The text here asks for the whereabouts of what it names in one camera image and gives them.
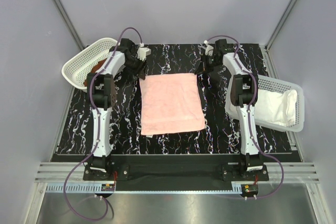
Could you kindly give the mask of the brown towel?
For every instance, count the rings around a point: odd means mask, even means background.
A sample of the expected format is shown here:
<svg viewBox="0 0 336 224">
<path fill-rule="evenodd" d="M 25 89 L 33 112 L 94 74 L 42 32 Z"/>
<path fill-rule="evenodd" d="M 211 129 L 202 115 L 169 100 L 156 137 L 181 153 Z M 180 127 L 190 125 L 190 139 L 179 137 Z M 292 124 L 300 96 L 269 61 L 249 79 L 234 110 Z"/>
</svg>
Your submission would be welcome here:
<svg viewBox="0 0 336 224">
<path fill-rule="evenodd" d="M 92 67 L 89 73 L 96 73 L 105 63 L 106 59 L 100 60 L 95 66 Z M 83 85 L 86 87 L 87 84 L 87 78 L 85 78 Z"/>
</svg>

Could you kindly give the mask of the pink towel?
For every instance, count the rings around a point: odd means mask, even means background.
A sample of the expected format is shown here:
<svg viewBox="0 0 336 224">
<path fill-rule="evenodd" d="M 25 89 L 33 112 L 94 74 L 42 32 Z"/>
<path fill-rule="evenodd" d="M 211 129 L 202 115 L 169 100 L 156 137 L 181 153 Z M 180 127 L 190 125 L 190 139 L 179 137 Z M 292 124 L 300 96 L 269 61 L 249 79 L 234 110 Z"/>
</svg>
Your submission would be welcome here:
<svg viewBox="0 0 336 224">
<path fill-rule="evenodd" d="M 141 134 L 161 135 L 205 129 L 193 73 L 157 74 L 140 80 Z"/>
</svg>

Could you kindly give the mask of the white towel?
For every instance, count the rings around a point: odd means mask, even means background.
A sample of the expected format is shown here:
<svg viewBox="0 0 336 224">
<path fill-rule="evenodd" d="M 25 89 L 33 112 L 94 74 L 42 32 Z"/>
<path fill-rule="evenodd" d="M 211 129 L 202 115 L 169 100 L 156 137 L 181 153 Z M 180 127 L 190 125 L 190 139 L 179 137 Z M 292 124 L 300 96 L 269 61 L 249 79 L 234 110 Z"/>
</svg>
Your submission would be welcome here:
<svg viewBox="0 0 336 224">
<path fill-rule="evenodd" d="M 298 94 L 294 89 L 284 93 L 259 89 L 254 113 L 256 124 L 266 123 L 272 127 L 294 126 L 297 98 Z"/>
</svg>

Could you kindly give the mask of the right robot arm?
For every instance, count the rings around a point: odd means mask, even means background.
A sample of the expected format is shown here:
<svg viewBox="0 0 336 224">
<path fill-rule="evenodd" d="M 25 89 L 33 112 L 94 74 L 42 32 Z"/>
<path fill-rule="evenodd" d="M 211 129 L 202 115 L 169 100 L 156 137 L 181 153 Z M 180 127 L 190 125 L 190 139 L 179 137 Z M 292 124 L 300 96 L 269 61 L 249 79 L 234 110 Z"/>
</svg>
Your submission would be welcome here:
<svg viewBox="0 0 336 224">
<path fill-rule="evenodd" d="M 201 61 L 195 74 L 209 73 L 215 67 L 223 65 L 231 74 L 231 86 L 228 89 L 230 103 L 236 109 L 241 135 L 239 176 L 250 180 L 262 170 L 263 161 L 255 124 L 255 104 L 258 100 L 258 77 L 248 70 L 238 56 L 239 45 L 230 48 L 227 36 L 217 36 L 215 45 L 204 41 Z"/>
</svg>

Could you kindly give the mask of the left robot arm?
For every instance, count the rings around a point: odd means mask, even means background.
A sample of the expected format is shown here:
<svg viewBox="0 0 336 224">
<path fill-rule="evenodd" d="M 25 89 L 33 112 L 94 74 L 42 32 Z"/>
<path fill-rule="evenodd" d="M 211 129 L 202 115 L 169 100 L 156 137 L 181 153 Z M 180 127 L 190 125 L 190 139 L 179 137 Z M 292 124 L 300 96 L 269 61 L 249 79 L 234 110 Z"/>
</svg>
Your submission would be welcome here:
<svg viewBox="0 0 336 224">
<path fill-rule="evenodd" d="M 117 101 L 114 78 L 126 68 L 136 78 L 145 79 L 146 58 L 151 49 L 143 43 L 136 46 L 129 39 L 121 41 L 109 49 L 107 58 L 101 60 L 94 71 L 87 75 L 87 95 L 93 118 L 93 145 L 88 159 L 88 168 L 103 180 L 113 175 L 110 162 L 110 116 Z"/>
</svg>

